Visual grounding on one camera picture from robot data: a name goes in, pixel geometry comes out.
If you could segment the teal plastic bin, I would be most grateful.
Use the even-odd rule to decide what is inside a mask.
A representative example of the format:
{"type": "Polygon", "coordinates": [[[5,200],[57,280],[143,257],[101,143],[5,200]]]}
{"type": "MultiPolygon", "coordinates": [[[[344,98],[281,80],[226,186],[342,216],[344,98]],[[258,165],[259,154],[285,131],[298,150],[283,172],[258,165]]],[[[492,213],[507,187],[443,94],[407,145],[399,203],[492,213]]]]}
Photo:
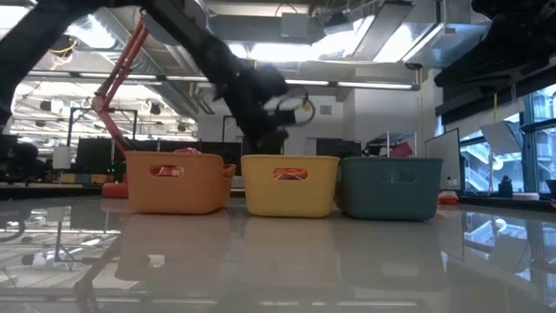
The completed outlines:
{"type": "Polygon", "coordinates": [[[346,157],[336,205],[364,220],[425,221],[436,215],[442,161],[423,157],[346,157]]]}

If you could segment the white hanging panel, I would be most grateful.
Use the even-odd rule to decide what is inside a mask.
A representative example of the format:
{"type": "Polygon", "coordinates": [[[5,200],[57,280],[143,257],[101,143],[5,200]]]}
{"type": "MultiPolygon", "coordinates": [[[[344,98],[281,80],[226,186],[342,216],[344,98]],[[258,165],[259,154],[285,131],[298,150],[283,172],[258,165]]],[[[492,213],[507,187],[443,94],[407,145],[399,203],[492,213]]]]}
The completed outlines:
{"type": "Polygon", "coordinates": [[[495,155],[523,150],[523,132],[518,123],[500,121],[481,126],[480,131],[495,155]]]}

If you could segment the grey ceiling box unit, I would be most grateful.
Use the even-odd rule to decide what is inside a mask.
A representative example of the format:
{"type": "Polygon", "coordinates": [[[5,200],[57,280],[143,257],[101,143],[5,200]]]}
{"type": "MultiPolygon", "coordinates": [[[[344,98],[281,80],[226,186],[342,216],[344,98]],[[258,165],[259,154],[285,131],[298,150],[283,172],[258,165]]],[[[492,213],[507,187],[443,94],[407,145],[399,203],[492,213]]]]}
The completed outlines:
{"type": "Polygon", "coordinates": [[[310,18],[305,14],[282,13],[281,37],[293,39],[309,38],[310,18]]]}

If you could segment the whiteboard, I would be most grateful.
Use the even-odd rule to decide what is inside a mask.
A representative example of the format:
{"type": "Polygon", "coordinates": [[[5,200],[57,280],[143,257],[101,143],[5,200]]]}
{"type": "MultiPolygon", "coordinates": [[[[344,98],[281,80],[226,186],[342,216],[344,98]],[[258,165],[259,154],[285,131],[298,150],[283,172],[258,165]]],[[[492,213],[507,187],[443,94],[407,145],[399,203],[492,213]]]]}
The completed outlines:
{"type": "Polygon", "coordinates": [[[440,188],[462,191],[464,177],[460,164],[460,133],[458,129],[425,141],[426,157],[441,160],[440,188]]]}

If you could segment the black aluminium table frame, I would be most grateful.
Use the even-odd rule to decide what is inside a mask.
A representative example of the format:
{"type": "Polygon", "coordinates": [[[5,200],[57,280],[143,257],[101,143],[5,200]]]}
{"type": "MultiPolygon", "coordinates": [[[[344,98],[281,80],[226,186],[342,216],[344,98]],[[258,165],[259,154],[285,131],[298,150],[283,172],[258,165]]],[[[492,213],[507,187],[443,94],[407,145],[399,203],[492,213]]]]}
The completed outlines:
{"type": "MultiPolygon", "coordinates": [[[[69,196],[100,196],[102,189],[98,186],[46,184],[4,184],[0,183],[0,201],[33,198],[52,198],[69,196]]],[[[550,201],[513,200],[509,198],[487,196],[459,196],[459,205],[469,204],[511,210],[526,210],[556,214],[556,203],[550,201]]]]}

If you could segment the orange plastic bin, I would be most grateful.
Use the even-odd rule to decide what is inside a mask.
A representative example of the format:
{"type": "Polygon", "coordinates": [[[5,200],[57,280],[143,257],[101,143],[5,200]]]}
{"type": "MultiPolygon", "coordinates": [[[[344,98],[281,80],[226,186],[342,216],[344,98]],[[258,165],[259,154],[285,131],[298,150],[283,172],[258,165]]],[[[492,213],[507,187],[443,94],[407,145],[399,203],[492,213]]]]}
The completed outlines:
{"type": "Polygon", "coordinates": [[[131,208],[137,213],[201,215],[216,211],[230,199],[235,166],[219,155],[175,152],[126,152],[131,208]],[[149,168],[177,165],[179,177],[152,176],[149,168]]]}

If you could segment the red desk lamp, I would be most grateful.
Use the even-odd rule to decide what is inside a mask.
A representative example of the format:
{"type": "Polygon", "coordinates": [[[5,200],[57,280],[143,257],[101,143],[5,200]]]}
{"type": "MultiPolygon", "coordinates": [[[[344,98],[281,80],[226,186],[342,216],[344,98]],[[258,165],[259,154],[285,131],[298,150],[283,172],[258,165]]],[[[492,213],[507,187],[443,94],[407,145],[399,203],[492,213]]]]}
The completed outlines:
{"type": "Polygon", "coordinates": [[[139,51],[148,35],[149,31],[145,26],[144,18],[141,17],[131,38],[126,43],[122,54],[117,60],[114,69],[96,91],[92,102],[92,109],[104,123],[106,130],[111,135],[115,146],[122,153],[123,158],[126,158],[127,151],[138,150],[138,148],[132,141],[128,140],[123,135],[122,131],[117,127],[116,123],[109,114],[113,111],[110,104],[119,87],[131,73],[132,64],[139,54],[139,51]]]}

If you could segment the person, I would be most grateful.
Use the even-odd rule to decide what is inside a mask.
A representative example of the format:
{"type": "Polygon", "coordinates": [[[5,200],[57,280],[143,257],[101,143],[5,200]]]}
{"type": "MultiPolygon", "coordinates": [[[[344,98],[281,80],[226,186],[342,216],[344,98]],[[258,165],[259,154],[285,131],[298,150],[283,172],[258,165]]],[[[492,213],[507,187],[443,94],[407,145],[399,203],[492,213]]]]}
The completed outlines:
{"type": "Polygon", "coordinates": [[[46,164],[38,158],[38,148],[32,143],[17,143],[8,152],[6,175],[12,180],[35,182],[43,180],[46,164]]]}

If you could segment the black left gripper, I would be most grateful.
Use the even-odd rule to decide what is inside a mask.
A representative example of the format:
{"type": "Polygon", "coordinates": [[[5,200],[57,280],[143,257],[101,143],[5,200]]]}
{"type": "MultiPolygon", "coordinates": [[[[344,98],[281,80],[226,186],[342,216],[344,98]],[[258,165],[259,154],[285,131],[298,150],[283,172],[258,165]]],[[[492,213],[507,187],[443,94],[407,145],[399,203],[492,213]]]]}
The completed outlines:
{"type": "Polygon", "coordinates": [[[257,153],[281,153],[288,133],[277,130],[263,106],[288,92],[285,78],[273,65],[225,69],[215,79],[215,99],[223,99],[248,140],[257,140],[257,153]]]}

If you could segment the silver spiral ceiling duct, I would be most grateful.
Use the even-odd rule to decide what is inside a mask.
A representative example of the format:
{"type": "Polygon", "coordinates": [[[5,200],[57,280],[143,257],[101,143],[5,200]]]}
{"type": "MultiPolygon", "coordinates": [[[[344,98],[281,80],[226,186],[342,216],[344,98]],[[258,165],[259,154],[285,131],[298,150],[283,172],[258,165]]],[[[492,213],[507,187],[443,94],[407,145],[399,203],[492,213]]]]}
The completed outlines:
{"type": "MultiPolygon", "coordinates": [[[[67,32],[80,40],[80,52],[98,55],[112,65],[123,53],[141,19],[139,9],[100,9],[78,19],[67,32]]],[[[132,72],[169,76],[196,74],[198,69],[184,49],[163,43],[149,33],[132,63],[132,72]]],[[[196,117],[204,108],[199,98],[189,93],[193,87],[192,83],[163,82],[150,88],[177,114],[196,117]]]]}

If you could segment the metal shelf rack red bins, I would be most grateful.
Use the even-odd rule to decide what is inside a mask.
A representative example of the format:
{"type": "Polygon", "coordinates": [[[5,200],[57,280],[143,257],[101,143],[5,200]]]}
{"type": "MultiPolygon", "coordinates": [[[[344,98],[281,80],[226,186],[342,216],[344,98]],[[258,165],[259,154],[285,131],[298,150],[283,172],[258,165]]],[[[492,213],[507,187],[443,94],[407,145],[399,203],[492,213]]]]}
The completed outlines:
{"type": "Polygon", "coordinates": [[[387,131],[365,143],[362,154],[374,157],[415,157],[416,132],[387,131]]]}

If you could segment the orange candy bar packet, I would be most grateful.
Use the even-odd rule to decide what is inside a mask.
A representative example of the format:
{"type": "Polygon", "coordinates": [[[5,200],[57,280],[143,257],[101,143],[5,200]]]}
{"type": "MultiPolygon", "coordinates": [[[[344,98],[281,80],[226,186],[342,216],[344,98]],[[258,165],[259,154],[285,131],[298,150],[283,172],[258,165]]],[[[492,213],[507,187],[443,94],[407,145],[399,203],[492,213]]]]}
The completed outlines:
{"type": "Polygon", "coordinates": [[[308,172],[302,168],[276,168],[273,170],[275,180],[299,180],[303,181],[308,177],[308,172]]]}

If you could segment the black office partition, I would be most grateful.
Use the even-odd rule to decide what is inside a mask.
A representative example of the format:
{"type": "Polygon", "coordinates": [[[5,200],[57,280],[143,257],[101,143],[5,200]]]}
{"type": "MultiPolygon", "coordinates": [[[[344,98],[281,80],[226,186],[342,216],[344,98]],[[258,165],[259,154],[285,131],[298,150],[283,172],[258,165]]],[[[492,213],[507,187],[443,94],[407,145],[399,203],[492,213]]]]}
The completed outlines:
{"type": "MultiPolygon", "coordinates": [[[[173,152],[184,148],[194,148],[202,153],[216,154],[222,157],[225,164],[236,166],[235,175],[242,174],[241,143],[221,142],[190,142],[190,141],[156,141],[156,140],[133,140],[132,143],[140,150],[155,152],[173,152]]],[[[124,168],[122,163],[124,157],[109,138],[80,138],[77,145],[75,162],[71,169],[79,174],[116,174],[120,176],[124,168]]]]}

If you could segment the yellow plastic bin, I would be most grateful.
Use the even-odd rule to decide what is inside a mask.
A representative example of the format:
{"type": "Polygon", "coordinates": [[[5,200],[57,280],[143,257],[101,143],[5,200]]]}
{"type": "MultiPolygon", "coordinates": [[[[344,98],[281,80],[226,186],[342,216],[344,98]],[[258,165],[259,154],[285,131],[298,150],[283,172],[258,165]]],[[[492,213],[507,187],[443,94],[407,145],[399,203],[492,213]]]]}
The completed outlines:
{"type": "Polygon", "coordinates": [[[246,155],[242,178],[250,214],[267,217],[323,218],[334,207],[340,159],[335,156],[246,155]],[[276,168],[302,168],[303,180],[275,180],[276,168]]]}

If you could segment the long ceiling light strip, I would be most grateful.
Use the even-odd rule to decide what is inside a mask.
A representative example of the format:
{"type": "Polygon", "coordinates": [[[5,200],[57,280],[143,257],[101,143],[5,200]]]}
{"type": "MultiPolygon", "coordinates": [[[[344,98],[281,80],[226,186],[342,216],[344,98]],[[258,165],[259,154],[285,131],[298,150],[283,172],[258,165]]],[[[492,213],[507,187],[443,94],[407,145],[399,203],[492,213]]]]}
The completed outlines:
{"type": "Polygon", "coordinates": [[[289,85],[308,86],[308,87],[328,87],[343,89],[364,89],[364,90],[411,90],[420,88],[418,84],[406,83],[376,83],[376,82],[344,82],[344,81],[325,81],[325,80],[303,80],[287,79],[289,85]]]}
{"type": "MultiPolygon", "coordinates": [[[[110,73],[102,72],[81,72],[81,71],[63,71],[63,70],[32,70],[26,80],[36,79],[54,79],[62,81],[70,80],[107,80],[110,73]]],[[[136,83],[143,82],[185,82],[185,83],[207,83],[209,80],[202,76],[168,76],[163,74],[128,74],[125,80],[136,83]]]]}

